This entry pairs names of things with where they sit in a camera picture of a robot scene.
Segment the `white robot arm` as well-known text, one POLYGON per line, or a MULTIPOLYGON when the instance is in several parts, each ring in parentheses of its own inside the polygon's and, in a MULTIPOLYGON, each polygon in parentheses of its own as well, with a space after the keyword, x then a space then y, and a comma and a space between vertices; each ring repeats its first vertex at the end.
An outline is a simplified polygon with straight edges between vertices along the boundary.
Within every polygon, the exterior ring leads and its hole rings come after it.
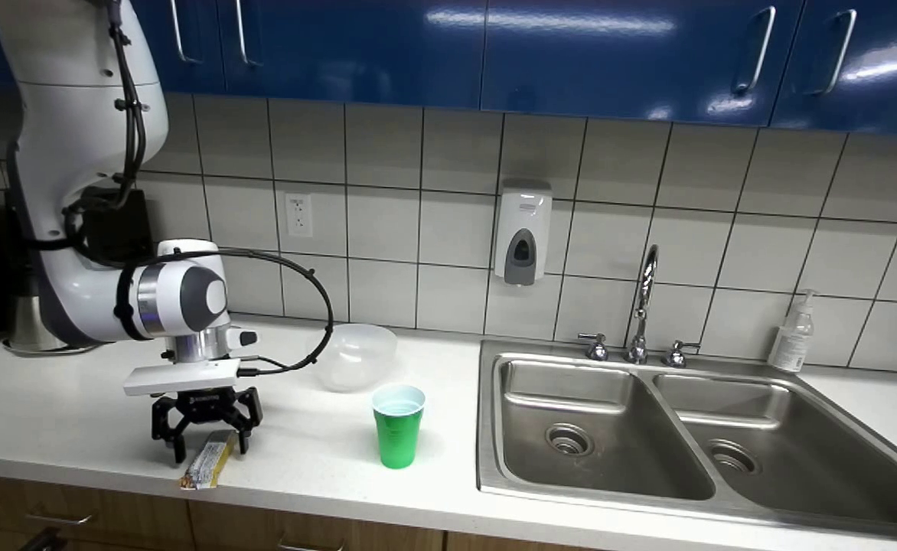
POLYGON ((122 209, 169 136, 157 61, 132 0, 0 0, 0 45, 21 99, 9 141, 9 202, 32 260, 40 322, 70 350, 169 342, 138 368, 153 438, 182 447, 192 423, 261 425, 261 398, 235 384, 224 250, 169 238, 143 260, 102 260, 84 231, 122 209))

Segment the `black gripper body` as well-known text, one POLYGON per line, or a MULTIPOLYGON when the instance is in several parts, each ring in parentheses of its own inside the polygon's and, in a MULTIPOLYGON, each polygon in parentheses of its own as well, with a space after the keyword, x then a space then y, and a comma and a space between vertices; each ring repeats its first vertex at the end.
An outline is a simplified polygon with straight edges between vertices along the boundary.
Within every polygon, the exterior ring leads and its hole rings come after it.
POLYGON ((248 435, 261 418, 264 406, 257 388, 196 388, 157 398, 150 409, 150 435, 157 442, 174 442, 189 423, 225 423, 248 435))

